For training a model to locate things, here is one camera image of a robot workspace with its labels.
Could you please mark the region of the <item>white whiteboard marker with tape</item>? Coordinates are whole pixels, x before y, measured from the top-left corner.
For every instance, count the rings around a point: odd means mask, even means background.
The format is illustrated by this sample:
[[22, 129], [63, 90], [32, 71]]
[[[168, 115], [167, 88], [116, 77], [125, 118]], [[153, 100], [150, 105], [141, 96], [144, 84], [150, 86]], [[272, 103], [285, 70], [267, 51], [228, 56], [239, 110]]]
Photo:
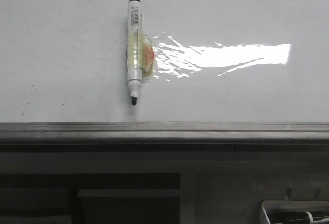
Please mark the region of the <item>white whiteboard marker with tape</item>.
[[127, 84], [132, 105], [137, 104], [143, 80], [153, 75], [155, 52], [151, 39], [142, 30], [140, 0], [127, 5]]

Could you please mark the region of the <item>white marker tray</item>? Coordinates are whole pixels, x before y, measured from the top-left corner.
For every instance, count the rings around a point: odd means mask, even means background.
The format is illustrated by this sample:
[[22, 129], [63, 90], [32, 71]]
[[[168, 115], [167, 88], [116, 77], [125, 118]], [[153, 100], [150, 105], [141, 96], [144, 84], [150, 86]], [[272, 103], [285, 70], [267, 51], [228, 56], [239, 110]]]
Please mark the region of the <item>white marker tray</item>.
[[260, 223], [328, 223], [328, 201], [265, 200]]

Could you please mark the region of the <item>white whiteboard with aluminium frame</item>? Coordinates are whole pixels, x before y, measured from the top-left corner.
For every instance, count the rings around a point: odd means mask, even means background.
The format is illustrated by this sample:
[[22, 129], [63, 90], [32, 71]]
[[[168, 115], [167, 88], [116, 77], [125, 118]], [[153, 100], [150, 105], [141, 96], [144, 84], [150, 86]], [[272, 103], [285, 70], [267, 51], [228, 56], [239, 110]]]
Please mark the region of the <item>white whiteboard with aluminium frame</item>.
[[328, 146], [328, 0], [1, 0], [1, 149]]

